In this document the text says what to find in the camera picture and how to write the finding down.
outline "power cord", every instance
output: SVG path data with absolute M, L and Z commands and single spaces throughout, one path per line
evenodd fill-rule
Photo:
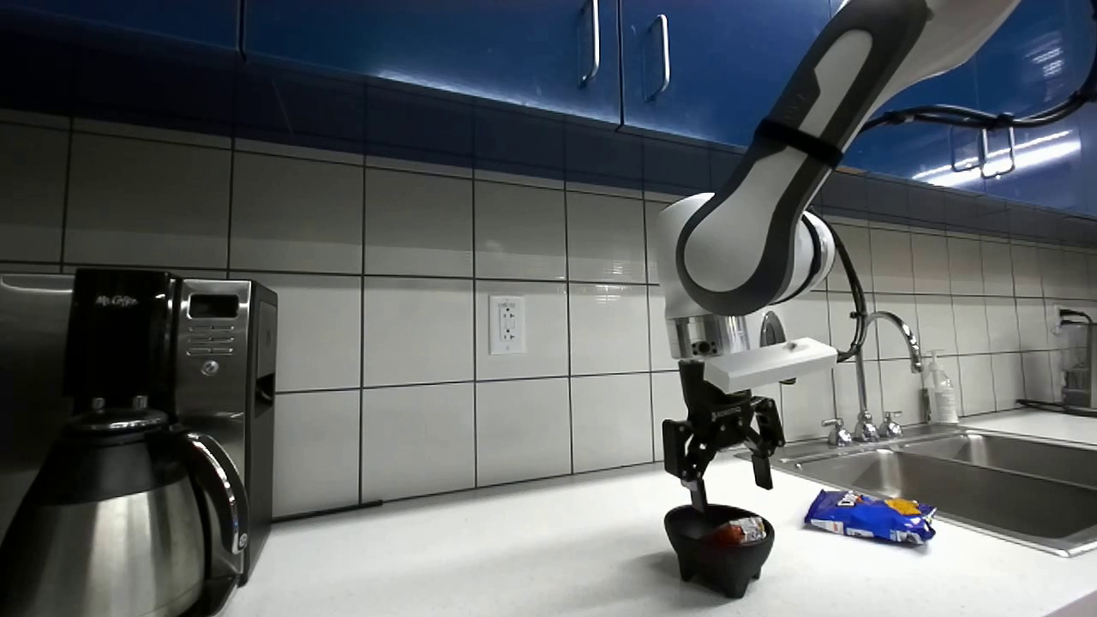
M 1050 109 L 1016 115 L 1016 113 L 987 113 L 987 109 L 970 109 L 970 105 L 928 103 L 928 105 L 882 113 L 873 121 L 867 121 L 860 125 L 860 135 L 883 125 L 883 123 L 945 123 L 945 125 L 970 125 L 970 129 L 1047 125 L 1047 123 L 1056 123 L 1056 121 L 1076 113 L 1091 100 L 1097 100 L 1097 56 L 1091 60 L 1091 76 L 1082 77 L 1082 87 Z

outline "cabinet handle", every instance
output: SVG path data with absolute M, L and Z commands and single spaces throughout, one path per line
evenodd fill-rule
M 968 161 L 968 156 L 959 156 L 959 148 L 962 148 L 962 143 L 956 143 L 956 125 L 950 125 L 950 169 L 953 169 L 953 172 L 978 172 L 985 151 L 978 148 L 978 154 Z
M 604 6 L 601 0 L 588 0 L 588 73 L 584 76 L 584 87 L 588 87 L 604 73 Z
M 1004 125 L 1004 154 L 1009 154 L 1009 169 L 991 169 L 991 129 L 980 129 L 980 176 L 985 178 L 1004 178 L 1011 172 L 1017 172 L 1017 129 L 1016 125 Z
M 672 18 L 657 14 L 657 52 L 663 52 L 663 81 L 657 97 L 672 87 Z

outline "bowl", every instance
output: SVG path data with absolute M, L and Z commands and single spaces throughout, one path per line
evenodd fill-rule
M 666 515 L 666 533 L 680 556 L 687 583 L 703 583 L 731 601 L 743 597 L 762 575 L 768 552 L 776 549 L 776 525 L 764 521 L 764 537 L 746 545 L 715 541 L 715 529 L 734 516 L 758 516 L 753 511 L 708 503 L 705 511 L 675 508 Z

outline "tiled wall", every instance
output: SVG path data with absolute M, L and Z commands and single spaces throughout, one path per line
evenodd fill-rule
M 483 169 L 0 113 L 0 267 L 154 263 L 280 297 L 279 515 L 657 458 L 681 419 L 649 227 L 675 194 Z M 1056 307 L 1097 307 L 1095 255 L 842 219 L 873 307 L 944 352 L 968 413 L 1056 399 Z M 486 297 L 527 300 L 494 356 Z M 847 344 L 840 273 L 780 307 Z M 896 333 L 871 412 L 915 420 Z M 854 375 L 768 388 L 788 435 L 854 419 Z

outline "electrical outlet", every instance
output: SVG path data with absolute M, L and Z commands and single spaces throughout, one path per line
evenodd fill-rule
M 489 325 L 489 356 L 523 352 L 523 297 L 489 295 L 486 325 Z

